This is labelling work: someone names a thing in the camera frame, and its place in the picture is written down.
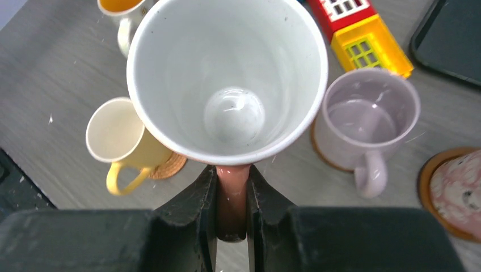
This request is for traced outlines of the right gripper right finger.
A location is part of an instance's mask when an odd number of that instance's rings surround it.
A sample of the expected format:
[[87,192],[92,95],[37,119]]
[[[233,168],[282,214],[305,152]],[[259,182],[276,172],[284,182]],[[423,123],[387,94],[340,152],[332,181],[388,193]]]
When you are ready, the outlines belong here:
[[297,206],[256,167],[247,181],[251,271],[464,271],[443,226],[398,207]]

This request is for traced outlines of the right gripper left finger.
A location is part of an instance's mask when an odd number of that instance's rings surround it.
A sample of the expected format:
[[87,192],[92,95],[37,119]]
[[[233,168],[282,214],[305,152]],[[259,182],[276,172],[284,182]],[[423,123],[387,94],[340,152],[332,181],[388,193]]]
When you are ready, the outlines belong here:
[[1,222],[2,271],[214,271],[217,175],[155,210],[27,210]]

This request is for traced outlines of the woven coaster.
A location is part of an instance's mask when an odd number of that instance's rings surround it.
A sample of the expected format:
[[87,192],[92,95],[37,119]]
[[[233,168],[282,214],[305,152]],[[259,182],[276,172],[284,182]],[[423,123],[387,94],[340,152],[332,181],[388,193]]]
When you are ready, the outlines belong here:
[[176,175],[185,166],[187,158],[175,152],[171,154],[169,159],[158,165],[149,175],[148,178],[153,180],[163,180]]

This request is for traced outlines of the yellow mug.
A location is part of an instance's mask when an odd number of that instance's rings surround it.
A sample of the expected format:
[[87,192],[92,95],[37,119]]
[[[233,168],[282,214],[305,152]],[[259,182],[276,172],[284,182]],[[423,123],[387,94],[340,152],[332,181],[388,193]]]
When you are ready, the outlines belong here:
[[[93,113],[85,140],[94,159],[111,165],[106,187],[115,196],[134,191],[156,167],[173,155],[148,131],[127,97],[108,100]],[[138,168],[140,173],[126,187],[120,188],[118,176],[124,167]]]

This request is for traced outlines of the ridged wooden coaster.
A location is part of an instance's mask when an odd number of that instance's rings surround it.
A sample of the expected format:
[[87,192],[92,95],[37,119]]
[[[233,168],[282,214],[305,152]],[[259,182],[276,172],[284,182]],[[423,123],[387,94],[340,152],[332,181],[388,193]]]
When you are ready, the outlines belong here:
[[456,226],[447,222],[435,209],[432,199],[430,184],[435,170],[447,161],[453,160],[457,157],[467,155],[471,152],[480,151],[480,148],[475,147],[459,147],[443,151],[432,158],[430,158],[419,172],[417,180],[417,192],[419,200],[423,208],[428,210],[441,225],[453,236],[467,241],[480,243],[480,236],[473,235],[470,232],[457,228]]
[[330,167],[335,168],[335,169],[337,169],[338,171],[353,173],[354,170],[340,167],[339,165],[334,164],[334,163],[332,163],[331,161],[329,161],[329,160],[322,154],[321,150],[319,149],[319,147],[318,147],[318,145],[317,145],[317,140],[316,140],[316,137],[315,137],[315,132],[316,132],[315,124],[316,124],[316,121],[317,121],[317,119],[315,118],[315,119],[313,120],[313,122],[311,123],[311,125],[310,125],[310,142],[311,142],[311,144],[312,144],[313,149],[314,149],[315,152],[317,153],[317,155],[320,157],[321,160],[323,160],[323,162],[324,162],[325,164],[329,165]]

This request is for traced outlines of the grey mug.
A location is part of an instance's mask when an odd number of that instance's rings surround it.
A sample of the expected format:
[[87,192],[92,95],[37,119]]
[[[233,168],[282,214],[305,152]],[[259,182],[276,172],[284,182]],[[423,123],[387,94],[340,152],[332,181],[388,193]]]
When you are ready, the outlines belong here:
[[357,192],[380,195],[388,181],[386,162],[405,142],[420,116],[412,83],[386,69],[362,68],[337,78],[325,93],[315,124],[322,154],[354,170]]

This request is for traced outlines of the pink mug white inside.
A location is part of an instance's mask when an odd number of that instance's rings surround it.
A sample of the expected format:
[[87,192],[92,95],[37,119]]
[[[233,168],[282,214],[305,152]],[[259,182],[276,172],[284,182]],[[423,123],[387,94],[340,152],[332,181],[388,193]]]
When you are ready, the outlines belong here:
[[317,115],[327,50],[297,1],[159,1],[126,65],[129,96],[152,135],[213,165],[216,234],[246,237],[250,166],[295,142]]

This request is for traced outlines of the patterned mug orange inside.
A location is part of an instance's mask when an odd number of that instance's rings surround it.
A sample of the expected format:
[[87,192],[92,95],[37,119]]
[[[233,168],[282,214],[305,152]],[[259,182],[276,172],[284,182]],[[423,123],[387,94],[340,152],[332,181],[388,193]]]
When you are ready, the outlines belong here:
[[117,44],[128,57],[133,35],[156,0],[97,0],[99,10],[117,25]]

